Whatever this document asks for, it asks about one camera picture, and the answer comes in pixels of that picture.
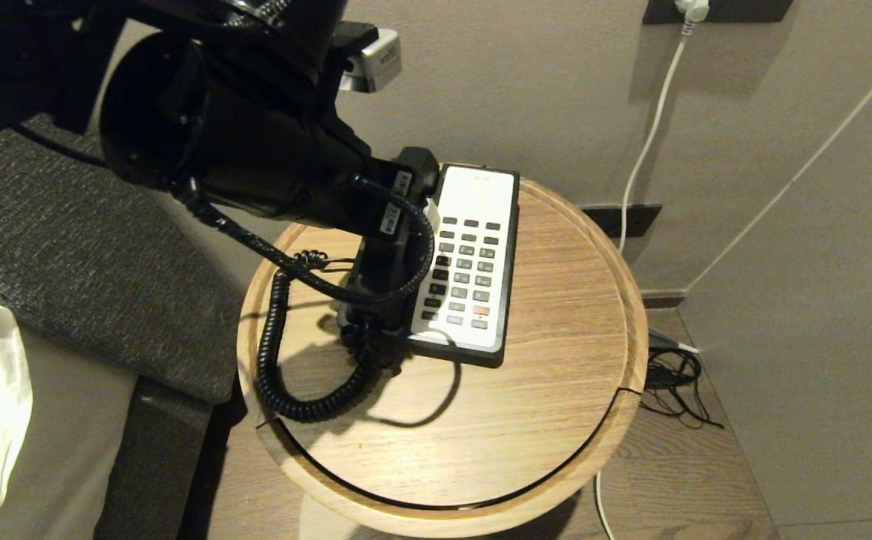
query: plug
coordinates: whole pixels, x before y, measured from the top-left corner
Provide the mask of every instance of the plug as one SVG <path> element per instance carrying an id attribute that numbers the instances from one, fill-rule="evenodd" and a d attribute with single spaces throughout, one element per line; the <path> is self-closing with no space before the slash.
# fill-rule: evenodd
<path id="1" fill-rule="evenodd" d="M 676 7 L 686 22 L 700 23 L 709 15 L 709 0 L 676 0 Z"/>

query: floor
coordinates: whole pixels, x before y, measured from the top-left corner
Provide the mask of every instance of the floor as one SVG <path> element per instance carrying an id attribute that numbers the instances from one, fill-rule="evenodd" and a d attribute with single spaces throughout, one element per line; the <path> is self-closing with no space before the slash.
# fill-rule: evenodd
<path id="1" fill-rule="evenodd" d="M 649 324 L 691 342 L 676 310 L 649 311 Z M 713 420 L 727 424 L 706 376 L 700 380 L 700 395 Z M 640 410 L 604 469 L 603 504 L 618 540 L 779 538 L 730 426 L 689 428 L 679 420 Z M 271 461 L 248 421 L 230 434 L 208 537 L 395 538 L 336 516 L 305 496 Z M 606 534 L 597 519 L 593 490 L 586 488 L 541 518 L 487 538 L 583 540 Z"/>

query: black coiled cord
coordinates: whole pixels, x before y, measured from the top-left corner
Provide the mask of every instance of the black coiled cord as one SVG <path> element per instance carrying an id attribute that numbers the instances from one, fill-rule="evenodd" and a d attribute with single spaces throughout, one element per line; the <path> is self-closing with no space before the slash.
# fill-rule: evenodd
<path id="1" fill-rule="evenodd" d="M 322 270 L 327 266 L 325 253 L 305 250 L 295 255 L 295 261 L 306 270 Z M 272 277 L 272 291 L 259 352 L 256 357 L 256 389 L 276 413 L 297 422 L 322 422 L 339 416 L 373 389 L 380 368 L 370 354 L 367 341 L 356 349 L 356 369 L 339 388 L 316 400 L 298 400 L 286 389 L 279 371 L 279 343 L 286 327 L 289 310 L 289 285 L 292 277 L 279 270 Z"/>
<path id="2" fill-rule="evenodd" d="M 215 206 L 210 205 L 209 201 L 202 197 L 202 194 L 199 192 L 199 184 L 195 180 L 180 181 L 172 187 L 171 192 L 203 224 L 219 230 L 224 235 L 257 252 L 262 257 L 265 257 L 266 260 L 270 260 L 271 263 L 278 266 L 292 279 L 298 279 L 303 284 L 322 292 L 326 296 L 336 298 L 336 300 L 346 302 L 347 304 L 377 305 L 414 293 L 426 277 L 429 265 L 432 264 L 433 251 L 436 249 L 436 234 L 433 232 L 432 224 L 426 218 L 425 212 L 412 201 L 409 201 L 409 199 L 381 185 L 373 184 L 363 175 L 354 175 L 346 184 L 341 185 L 340 189 L 360 189 L 360 191 L 371 191 L 382 195 L 389 202 L 402 209 L 415 222 L 415 225 L 418 226 L 423 242 L 425 242 L 425 247 L 422 250 L 421 259 L 418 261 L 418 271 L 416 271 L 415 276 L 412 276 L 412 279 L 406 281 L 401 287 L 384 293 L 366 294 L 335 286 L 335 284 L 317 277 L 309 269 L 300 266 L 298 261 L 282 253 L 281 250 L 278 250 L 264 239 L 241 228 L 238 223 L 229 219 L 229 216 L 218 211 Z"/>

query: wall socket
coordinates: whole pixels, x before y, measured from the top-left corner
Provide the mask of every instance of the wall socket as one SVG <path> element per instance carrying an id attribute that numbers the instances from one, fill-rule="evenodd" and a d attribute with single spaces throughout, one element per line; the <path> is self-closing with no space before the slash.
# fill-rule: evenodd
<path id="1" fill-rule="evenodd" d="M 710 22 L 779 22 L 793 0 L 709 0 Z M 649 0 L 642 24 L 670 24 L 683 21 L 676 0 Z"/>
<path id="2" fill-rule="evenodd" d="M 617 239 L 622 234 L 622 207 L 617 206 L 580 206 L 583 213 L 606 233 L 610 239 Z M 656 216 L 662 211 L 662 205 L 629 205 L 625 212 L 625 221 L 628 222 L 625 229 L 627 239 L 638 239 L 645 236 L 655 221 Z"/>

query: round side table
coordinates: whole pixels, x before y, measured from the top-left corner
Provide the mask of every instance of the round side table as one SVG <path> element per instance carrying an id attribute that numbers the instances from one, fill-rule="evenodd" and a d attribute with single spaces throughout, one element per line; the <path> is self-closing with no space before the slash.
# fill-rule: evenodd
<path id="1" fill-rule="evenodd" d="M 575 205 L 522 180 L 519 208 L 502 366 L 412 356 L 364 402 L 322 423 L 278 418 L 255 391 L 275 270 L 268 261 L 259 267 L 241 312 L 241 386 L 265 448 L 312 498 L 388 533 L 476 536 L 552 509 L 613 454 L 646 375 L 639 290 L 613 243 Z M 275 245 L 353 257 L 359 237 L 292 225 Z M 352 371 L 336 309 L 292 283 L 279 365 L 299 399 L 329 393 Z"/>

